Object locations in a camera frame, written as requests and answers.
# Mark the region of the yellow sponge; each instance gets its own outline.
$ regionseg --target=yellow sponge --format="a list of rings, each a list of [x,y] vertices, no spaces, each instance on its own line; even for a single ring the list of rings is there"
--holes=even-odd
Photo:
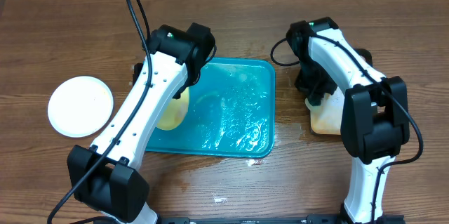
[[[325,94],[321,105],[312,106],[306,99],[312,131],[323,135],[340,135],[343,105],[344,95],[340,88],[337,88],[333,95]]]
[[[166,111],[157,124],[158,129],[172,130],[179,126],[189,109],[189,87],[182,93],[180,99],[172,99],[167,106]]]

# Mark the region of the paper plate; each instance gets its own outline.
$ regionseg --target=paper plate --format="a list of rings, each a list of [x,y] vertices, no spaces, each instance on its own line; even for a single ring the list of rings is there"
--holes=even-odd
[[[48,119],[62,135],[84,137],[106,124],[113,107],[114,98],[105,83],[95,77],[74,77],[53,92]]]

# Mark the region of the plastic tray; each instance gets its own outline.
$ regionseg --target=plastic tray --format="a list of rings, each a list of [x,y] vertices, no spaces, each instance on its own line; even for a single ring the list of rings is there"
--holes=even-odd
[[[176,129],[154,129],[146,151],[262,158],[274,146],[274,68],[263,60],[213,58],[190,88]]]

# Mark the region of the wooden table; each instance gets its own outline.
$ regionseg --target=wooden table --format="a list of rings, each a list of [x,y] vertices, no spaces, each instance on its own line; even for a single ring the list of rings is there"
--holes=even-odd
[[[449,0],[142,0],[152,28],[212,28],[218,56],[269,60],[298,20],[332,17],[375,67],[407,83],[410,113],[425,140],[422,158],[395,166],[383,207],[408,223],[449,219]],[[276,56],[293,61],[289,47]],[[66,158],[74,144],[47,119],[64,80],[91,75],[114,93],[130,90],[131,65],[144,55],[125,0],[6,0],[0,18],[0,222],[44,223],[70,189]],[[351,158],[340,137],[313,136],[299,66],[276,68],[276,146],[261,165],[247,159],[147,153],[140,173],[150,206],[162,216],[289,217],[337,213],[347,195]],[[399,159],[417,151],[416,137]],[[55,223],[98,213],[69,200]]]

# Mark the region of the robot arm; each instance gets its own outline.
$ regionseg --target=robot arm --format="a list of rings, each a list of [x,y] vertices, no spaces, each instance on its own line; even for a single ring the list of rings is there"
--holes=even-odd
[[[151,54],[153,64],[152,87],[138,113],[125,130],[120,141],[107,155],[108,158],[119,161],[126,158],[128,167],[140,169],[145,147],[163,111],[172,97],[184,86],[187,80],[187,67],[176,63],[176,58],[161,52]],[[104,131],[92,142],[96,152],[102,154],[117,135],[120,128],[129,117],[145,88],[148,74],[148,62],[145,60],[142,71],[134,87],[123,102],[120,110]]]
[[[122,223],[155,224],[157,215],[148,207],[149,186],[138,173],[145,147],[171,98],[179,97],[200,77],[200,69],[215,39],[210,29],[193,23],[186,32],[162,26],[152,34],[149,50],[152,71],[145,60],[140,75],[116,116],[88,149],[75,145],[67,158],[72,186],[111,144],[136,107],[152,72],[151,88],[134,119],[105,161],[74,193],[75,199]]]
[[[344,94],[341,135],[353,157],[349,193],[340,213],[348,223],[369,223],[378,169],[394,161],[402,144],[408,141],[408,120],[396,110],[381,90],[370,81],[345,51],[325,37],[345,47],[375,81],[381,83],[407,109],[406,85],[394,77],[387,79],[372,68],[346,42],[338,26],[324,18],[290,26],[286,38],[300,59],[297,87],[312,105],[320,105],[325,93],[340,88]],[[377,113],[377,106],[385,107]],[[375,220],[382,216],[382,194],[388,169],[380,179]]]

